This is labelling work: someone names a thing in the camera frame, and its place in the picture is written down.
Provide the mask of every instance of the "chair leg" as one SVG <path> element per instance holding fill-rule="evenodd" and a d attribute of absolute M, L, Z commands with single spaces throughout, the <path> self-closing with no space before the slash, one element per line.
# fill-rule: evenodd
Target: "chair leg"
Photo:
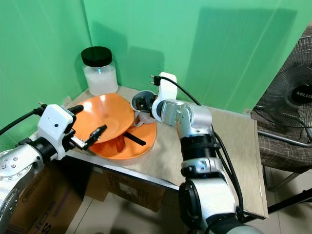
<path fill-rule="evenodd" d="M 287 178 L 285 178 L 282 182 L 280 182 L 279 184 L 277 184 L 275 186 L 273 184 L 272 174 L 269 171 L 268 167 L 264 167 L 264 175 L 265 175 L 264 178 L 265 178 L 265 181 L 266 181 L 266 184 L 267 184 L 267 190 L 270 191 L 270 192 L 276 192 L 281 187 L 285 186 L 287 183 L 289 183 L 290 181 L 295 179 L 298 175 L 300 175 L 300 173 L 295 173 L 295 172 L 292 173 Z"/>

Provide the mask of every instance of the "black jar lid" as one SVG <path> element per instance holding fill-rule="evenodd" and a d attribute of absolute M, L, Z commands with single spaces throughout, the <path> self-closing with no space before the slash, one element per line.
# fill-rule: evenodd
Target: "black jar lid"
<path fill-rule="evenodd" d="M 81 58 L 83 63 L 89 67 L 103 67 L 113 61 L 111 50 L 102 46 L 93 46 L 84 49 L 81 52 Z"/>

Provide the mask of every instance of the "electric fan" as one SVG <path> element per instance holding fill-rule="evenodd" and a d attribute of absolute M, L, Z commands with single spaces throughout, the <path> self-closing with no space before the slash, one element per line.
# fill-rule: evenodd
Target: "electric fan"
<path fill-rule="evenodd" d="M 287 127 L 305 128 L 312 139 L 312 36 L 302 37 L 259 100 L 254 110 L 266 120 Z M 310 147 L 271 133 L 259 134 Z"/>

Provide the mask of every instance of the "tiled floor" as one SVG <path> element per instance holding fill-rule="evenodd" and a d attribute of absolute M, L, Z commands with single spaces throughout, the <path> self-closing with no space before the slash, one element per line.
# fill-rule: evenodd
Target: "tiled floor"
<path fill-rule="evenodd" d="M 272 169 L 278 183 L 290 173 Z M 291 181 L 276 193 L 267 192 L 268 205 L 275 204 L 312 186 L 312 171 Z M 312 204 L 294 205 L 271 214 L 266 220 L 254 220 L 249 225 L 266 234 L 312 233 Z M 186 234 L 179 218 L 176 194 L 166 192 L 160 210 L 155 213 L 109 193 L 104 202 L 85 197 L 66 234 Z"/>

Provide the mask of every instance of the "tan tabletop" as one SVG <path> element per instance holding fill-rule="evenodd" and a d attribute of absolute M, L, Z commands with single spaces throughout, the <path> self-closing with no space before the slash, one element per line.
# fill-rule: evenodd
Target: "tan tabletop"
<path fill-rule="evenodd" d="M 117 91 L 129 102 L 137 92 L 138 90 L 122 86 Z M 77 105 L 91 97 L 93 95 L 85 91 L 68 106 Z M 213 115 L 214 130 L 223 140 L 235 169 L 243 194 L 244 209 L 256 215 L 268 217 L 256 121 L 233 112 L 215 108 L 210 108 L 210 110 Z M 176 129 L 160 122 L 157 123 L 154 146 L 141 157 L 128 160 L 108 160 L 90 151 L 83 152 L 78 149 L 71 152 L 70 156 L 80 157 L 103 167 L 107 164 L 113 170 L 118 167 L 130 169 L 126 170 L 127 174 L 135 170 L 175 185 L 180 185 L 185 180 L 180 172 L 182 154 Z"/>

